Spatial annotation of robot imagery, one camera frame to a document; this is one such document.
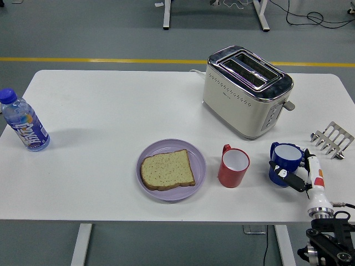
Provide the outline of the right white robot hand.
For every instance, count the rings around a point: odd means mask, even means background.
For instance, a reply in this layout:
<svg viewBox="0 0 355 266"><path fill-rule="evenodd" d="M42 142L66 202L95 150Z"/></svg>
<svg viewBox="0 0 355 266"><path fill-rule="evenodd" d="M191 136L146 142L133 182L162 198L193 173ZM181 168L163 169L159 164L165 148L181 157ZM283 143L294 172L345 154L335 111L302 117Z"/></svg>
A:
<svg viewBox="0 0 355 266"><path fill-rule="evenodd" d="M274 142L270 149L269 178L281 186L306 192L308 215L331 218L332 204L326 197L323 172L316 155L294 144Z"/></svg>

